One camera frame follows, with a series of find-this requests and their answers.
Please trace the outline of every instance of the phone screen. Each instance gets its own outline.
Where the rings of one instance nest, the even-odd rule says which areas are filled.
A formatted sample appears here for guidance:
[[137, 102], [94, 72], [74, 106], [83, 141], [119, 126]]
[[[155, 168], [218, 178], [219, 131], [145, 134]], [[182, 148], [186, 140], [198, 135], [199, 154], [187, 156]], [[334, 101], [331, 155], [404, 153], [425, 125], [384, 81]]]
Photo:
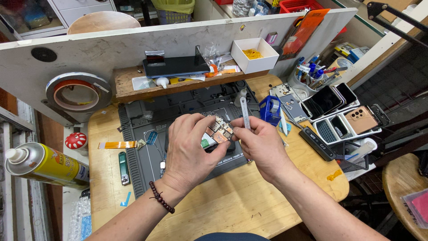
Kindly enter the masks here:
[[148, 66], [143, 60], [144, 71], [148, 78], [170, 77], [210, 72], [210, 67], [202, 56], [165, 58], [164, 65]]
[[348, 133], [348, 129], [343, 125], [339, 116], [336, 116], [333, 119], [331, 119], [330, 123], [333, 125], [333, 128], [337, 132], [339, 137], [342, 137]]
[[341, 93], [343, 98], [346, 100], [346, 104], [339, 108], [339, 110], [345, 108], [352, 102], [357, 100], [356, 95], [352, 92], [352, 90], [345, 84], [341, 83], [338, 86], [336, 86], [336, 89]]
[[342, 100], [334, 93], [330, 86], [325, 86], [311, 98], [304, 101], [306, 107], [312, 113], [311, 119], [316, 119], [342, 104]]

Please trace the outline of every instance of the red crate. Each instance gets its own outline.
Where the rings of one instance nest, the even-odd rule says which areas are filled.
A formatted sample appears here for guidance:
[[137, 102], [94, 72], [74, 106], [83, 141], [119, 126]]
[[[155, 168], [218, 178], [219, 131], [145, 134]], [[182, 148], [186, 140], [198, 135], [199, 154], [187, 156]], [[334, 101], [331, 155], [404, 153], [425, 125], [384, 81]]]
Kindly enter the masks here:
[[215, 0], [218, 5], [232, 4], [233, 0]]
[[324, 9], [315, 0], [284, 0], [279, 3], [281, 10], [279, 13], [291, 13], [301, 9], [311, 8], [311, 10]]

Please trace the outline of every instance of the red sticky note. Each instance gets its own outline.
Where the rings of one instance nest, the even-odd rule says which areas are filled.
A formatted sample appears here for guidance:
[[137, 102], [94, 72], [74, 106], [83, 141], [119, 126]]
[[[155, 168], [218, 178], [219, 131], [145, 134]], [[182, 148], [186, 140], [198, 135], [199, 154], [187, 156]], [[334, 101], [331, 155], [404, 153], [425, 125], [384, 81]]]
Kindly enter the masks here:
[[424, 193], [413, 199], [412, 203], [421, 214], [424, 221], [428, 223], [428, 193]]

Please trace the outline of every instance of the drawer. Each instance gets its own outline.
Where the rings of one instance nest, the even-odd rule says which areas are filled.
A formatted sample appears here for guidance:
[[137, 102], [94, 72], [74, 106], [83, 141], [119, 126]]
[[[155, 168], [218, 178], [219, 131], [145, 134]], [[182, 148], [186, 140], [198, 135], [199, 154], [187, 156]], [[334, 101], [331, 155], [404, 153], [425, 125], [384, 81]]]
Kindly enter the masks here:
[[101, 4], [83, 8], [60, 10], [59, 13], [61, 13], [62, 18], [65, 20], [67, 25], [70, 26], [74, 21], [83, 15], [102, 11], [113, 11], [113, 8], [110, 4]]
[[101, 3], [97, 0], [52, 0], [58, 10], [88, 7], [110, 3], [109, 0]]

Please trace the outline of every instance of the cardboard box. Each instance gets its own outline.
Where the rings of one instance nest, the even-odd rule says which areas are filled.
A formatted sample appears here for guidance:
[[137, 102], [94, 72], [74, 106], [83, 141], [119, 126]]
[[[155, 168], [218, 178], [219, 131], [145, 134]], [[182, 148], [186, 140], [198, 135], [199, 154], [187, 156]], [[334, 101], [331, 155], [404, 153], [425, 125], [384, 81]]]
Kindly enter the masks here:
[[[367, 5], [369, 2], [372, 2], [372, 0], [364, 0], [363, 4]], [[420, 2], [420, 0], [383, 0], [380, 1], [381, 3], [387, 3], [389, 6], [397, 9], [398, 11], [402, 12], [404, 9], [407, 8], [407, 6], [411, 4], [415, 4]], [[393, 15], [392, 13], [388, 11], [383, 11], [380, 14], [384, 19], [386, 19], [389, 22], [394, 21], [397, 17]]]
[[[263, 58], [250, 60], [242, 50], [256, 49]], [[234, 40], [231, 55], [244, 74], [273, 69], [279, 54], [262, 38]]]

